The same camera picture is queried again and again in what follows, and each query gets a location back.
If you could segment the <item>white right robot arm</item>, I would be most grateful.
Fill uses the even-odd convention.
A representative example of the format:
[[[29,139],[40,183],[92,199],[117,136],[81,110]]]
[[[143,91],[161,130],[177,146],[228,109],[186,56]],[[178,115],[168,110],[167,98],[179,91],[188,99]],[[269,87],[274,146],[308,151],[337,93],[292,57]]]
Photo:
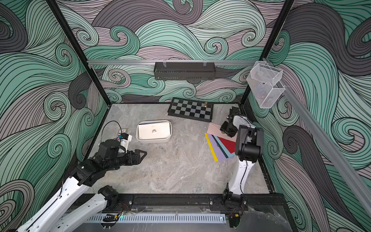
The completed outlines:
[[[249,172],[263,155],[263,131],[252,125],[234,106],[220,130],[229,137],[237,136],[235,155],[238,157],[232,178],[222,194],[222,204],[228,210],[243,208],[247,204],[244,188]]]

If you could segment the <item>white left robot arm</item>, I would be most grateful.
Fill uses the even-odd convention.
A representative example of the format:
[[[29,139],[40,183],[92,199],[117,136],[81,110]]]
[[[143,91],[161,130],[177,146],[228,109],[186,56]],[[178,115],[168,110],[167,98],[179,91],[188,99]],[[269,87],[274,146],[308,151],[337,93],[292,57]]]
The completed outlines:
[[[118,140],[109,139],[100,143],[93,157],[81,162],[66,179],[61,189],[18,232],[70,232],[92,215],[106,208],[119,206],[118,192],[111,186],[101,188],[90,200],[68,216],[64,213],[108,171],[122,166],[139,165],[147,152],[136,149],[128,151]]]

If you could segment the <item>white cream envelope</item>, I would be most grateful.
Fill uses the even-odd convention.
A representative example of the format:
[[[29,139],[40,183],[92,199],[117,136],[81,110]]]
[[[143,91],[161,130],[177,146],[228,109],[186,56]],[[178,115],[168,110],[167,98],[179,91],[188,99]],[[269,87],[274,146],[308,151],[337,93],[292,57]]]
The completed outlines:
[[[138,138],[140,140],[165,139],[171,135],[170,122],[154,122],[138,125]]]

